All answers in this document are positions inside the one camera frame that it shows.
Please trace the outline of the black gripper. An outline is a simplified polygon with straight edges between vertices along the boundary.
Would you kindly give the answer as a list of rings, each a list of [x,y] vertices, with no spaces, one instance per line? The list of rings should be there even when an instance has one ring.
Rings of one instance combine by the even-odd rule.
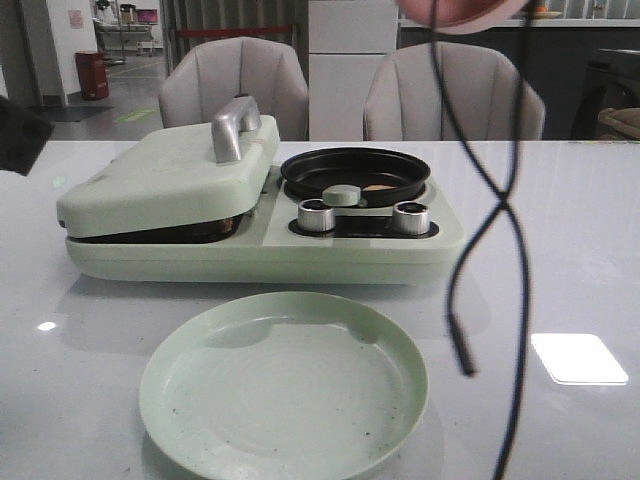
[[[53,130],[53,124],[2,96],[1,170],[27,176]]]

